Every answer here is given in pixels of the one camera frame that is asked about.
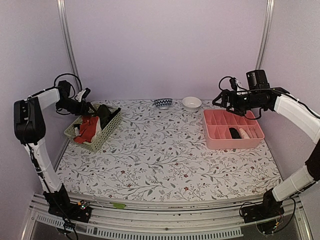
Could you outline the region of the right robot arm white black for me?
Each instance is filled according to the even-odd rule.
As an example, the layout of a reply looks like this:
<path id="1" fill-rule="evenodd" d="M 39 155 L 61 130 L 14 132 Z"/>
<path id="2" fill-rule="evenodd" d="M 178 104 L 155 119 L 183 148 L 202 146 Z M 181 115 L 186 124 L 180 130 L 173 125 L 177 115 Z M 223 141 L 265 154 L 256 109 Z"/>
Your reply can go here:
<path id="1" fill-rule="evenodd" d="M 220 93 L 212 100 L 212 104 L 240 117 L 253 109 L 276 113 L 285 119 L 285 123 L 300 131 L 298 136 L 303 140 L 309 139 L 314 146 L 302 167 L 263 195 L 258 213 L 262 218 L 269 218 L 283 200 L 319 182 L 320 116 L 288 90 L 271 87 L 263 69 L 251 70 L 245 75 L 247 88 L 242 87 L 235 77 L 228 76 L 230 88 L 220 86 Z"/>

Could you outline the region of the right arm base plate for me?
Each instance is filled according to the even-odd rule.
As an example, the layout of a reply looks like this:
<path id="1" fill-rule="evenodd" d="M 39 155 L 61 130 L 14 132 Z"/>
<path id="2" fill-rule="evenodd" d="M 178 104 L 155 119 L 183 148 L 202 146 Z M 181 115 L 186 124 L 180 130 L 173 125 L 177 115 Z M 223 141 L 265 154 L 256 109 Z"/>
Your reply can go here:
<path id="1" fill-rule="evenodd" d="M 246 202 L 245 205 L 241 206 L 239 209 L 239 215 L 243 218 L 245 223 L 252 223 L 261 220 L 266 220 L 269 218 L 274 218 L 281 216 L 285 213 L 284 208 L 276 206 L 275 208 L 265 207 L 261 204 L 253 204 Z"/>

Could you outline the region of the black striped underwear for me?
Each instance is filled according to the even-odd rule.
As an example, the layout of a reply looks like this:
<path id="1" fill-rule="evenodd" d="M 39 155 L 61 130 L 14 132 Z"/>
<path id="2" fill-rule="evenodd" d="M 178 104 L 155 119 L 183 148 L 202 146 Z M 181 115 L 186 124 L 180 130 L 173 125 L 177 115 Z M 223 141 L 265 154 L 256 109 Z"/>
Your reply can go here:
<path id="1" fill-rule="evenodd" d="M 229 132 L 230 132 L 230 135 L 231 135 L 231 138 L 232 138 L 232 139 L 241 139 L 241 135 L 240 135 L 240 133 L 237 131 L 236 128 L 230 127 L 230 128 L 229 128 Z"/>

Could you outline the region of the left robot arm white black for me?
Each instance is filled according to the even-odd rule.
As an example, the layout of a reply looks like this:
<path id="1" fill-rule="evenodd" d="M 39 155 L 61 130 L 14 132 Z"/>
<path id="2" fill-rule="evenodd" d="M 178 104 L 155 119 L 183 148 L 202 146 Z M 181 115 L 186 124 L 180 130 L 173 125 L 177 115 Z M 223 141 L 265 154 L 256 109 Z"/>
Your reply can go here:
<path id="1" fill-rule="evenodd" d="M 90 90 L 82 87 L 82 82 L 77 75 L 63 73 L 54 79 L 53 86 L 13 104 L 15 137 L 29 154 L 44 193 L 51 198 L 63 192 L 64 189 L 47 152 L 43 110 L 56 105 L 58 112 L 66 110 L 67 115 L 91 115 L 95 110 L 92 104 L 86 101 L 89 93 Z"/>

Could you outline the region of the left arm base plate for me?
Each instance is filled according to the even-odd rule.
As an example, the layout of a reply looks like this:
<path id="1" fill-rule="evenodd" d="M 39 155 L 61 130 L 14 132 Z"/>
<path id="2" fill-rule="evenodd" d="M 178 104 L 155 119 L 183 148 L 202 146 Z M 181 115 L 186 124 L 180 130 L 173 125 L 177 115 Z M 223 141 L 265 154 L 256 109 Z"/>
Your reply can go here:
<path id="1" fill-rule="evenodd" d="M 63 220 L 88 223 L 92 210 L 93 209 L 90 206 L 83 208 L 77 203 L 57 204 L 52 201 L 49 203 L 48 212 L 51 215 L 61 217 Z"/>

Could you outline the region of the red cloth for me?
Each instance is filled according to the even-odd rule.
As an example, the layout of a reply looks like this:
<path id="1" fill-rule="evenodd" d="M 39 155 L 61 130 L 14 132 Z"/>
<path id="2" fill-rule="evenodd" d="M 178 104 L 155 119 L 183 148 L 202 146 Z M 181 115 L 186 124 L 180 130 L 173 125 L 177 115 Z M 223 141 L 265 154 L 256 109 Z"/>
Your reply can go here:
<path id="1" fill-rule="evenodd" d="M 73 140 L 78 144 L 92 143 L 101 133 L 101 124 L 98 116 L 84 115 L 81 117 L 78 133 Z"/>

